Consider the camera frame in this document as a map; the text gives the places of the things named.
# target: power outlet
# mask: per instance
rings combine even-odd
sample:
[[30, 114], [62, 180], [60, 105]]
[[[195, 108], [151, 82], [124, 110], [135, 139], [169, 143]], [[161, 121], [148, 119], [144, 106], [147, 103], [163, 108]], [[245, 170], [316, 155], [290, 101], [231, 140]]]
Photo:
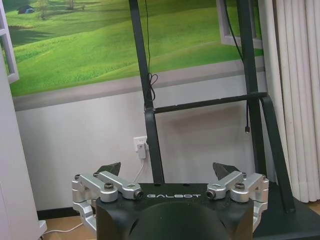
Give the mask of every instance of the power outlet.
[[138, 145], [145, 144], [146, 150], [148, 150], [147, 145], [147, 136], [137, 136], [133, 138], [133, 144], [134, 144], [134, 150], [137, 153], [138, 152]]

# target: black metal frame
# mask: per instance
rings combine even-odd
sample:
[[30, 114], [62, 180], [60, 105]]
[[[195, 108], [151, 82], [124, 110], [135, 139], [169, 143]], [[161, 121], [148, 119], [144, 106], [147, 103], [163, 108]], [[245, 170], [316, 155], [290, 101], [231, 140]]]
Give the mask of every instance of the black metal frame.
[[259, 92], [258, 90], [254, 44], [252, 39], [252, 29], [250, 27], [251, 19], [250, 15], [248, 14], [250, 12], [250, 1], [237, 0], [247, 94], [242, 96], [226, 97], [208, 101], [199, 101], [187, 104], [166, 106], [156, 109], [154, 108], [150, 91], [151, 86], [148, 75], [148, 64], [144, 44], [144, 36], [141, 26], [138, 0], [129, 0], [129, 5], [144, 98], [145, 125], [149, 145], [153, 181], [158, 184], [165, 182], [155, 114], [239, 101], [247, 101], [249, 106], [255, 169], [258, 173], [267, 175], [260, 109], [261, 101], [269, 141], [271, 145], [276, 176], [279, 183], [283, 209], [286, 213], [294, 212], [294, 198], [289, 182], [289, 176], [286, 168], [285, 157], [281, 144], [274, 106], [268, 94], [266, 92]]

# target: floor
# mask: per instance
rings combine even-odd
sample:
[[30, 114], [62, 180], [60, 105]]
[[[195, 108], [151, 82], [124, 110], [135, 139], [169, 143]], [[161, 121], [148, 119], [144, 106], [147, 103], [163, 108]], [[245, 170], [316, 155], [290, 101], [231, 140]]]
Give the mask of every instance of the floor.
[[[320, 200], [309, 203], [309, 208], [320, 215]], [[48, 231], [69, 230], [80, 224], [78, 216], [49, 219], [46, 221]], [[43, 236], [43, 240], [95, 240], [95, 236], [83, 225], [67, 233], [53, 232]]]

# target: grass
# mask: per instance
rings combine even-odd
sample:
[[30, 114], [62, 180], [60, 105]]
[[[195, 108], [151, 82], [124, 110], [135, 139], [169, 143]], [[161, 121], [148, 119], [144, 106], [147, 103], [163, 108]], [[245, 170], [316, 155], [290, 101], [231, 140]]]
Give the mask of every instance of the grass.
[[[139, 3], [145, 33], [144, 0]], [[139, 74], [128, 0], [78, 0], [75, 11], [50, 0], [45, 20], [17, 15], [16, 8], [6, 13], [20, 74], [13, 96]], [[221, 44], [215, 1], [148, 0], [148, 9], [152, 72], [239, 59], [234, 46]], [[229, 11], [235, 22], [235, 7]]]

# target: wall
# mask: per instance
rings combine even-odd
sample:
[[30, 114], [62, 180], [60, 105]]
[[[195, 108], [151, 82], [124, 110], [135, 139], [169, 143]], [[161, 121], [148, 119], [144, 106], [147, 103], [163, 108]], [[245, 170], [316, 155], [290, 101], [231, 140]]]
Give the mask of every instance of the wall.
[[[264, 72], [258, 82], [265, 91]], [[226, 77], [157, 88], [155, 106], [242, 94], [244, 76]], [[213, 181], [214, 161], [252, 173], [245, 113], [239, 102], [157, 115], [166, 181]], [[133, 145], [133, 137], [146, 135], [140, 91], [18, 111], [17, 119], [38, 210], [70, 207], [75, 174], [120, 161], [120, 176], [132, 181], [140, 168]], [[139, 181], [152, 182], [149, 160]]]

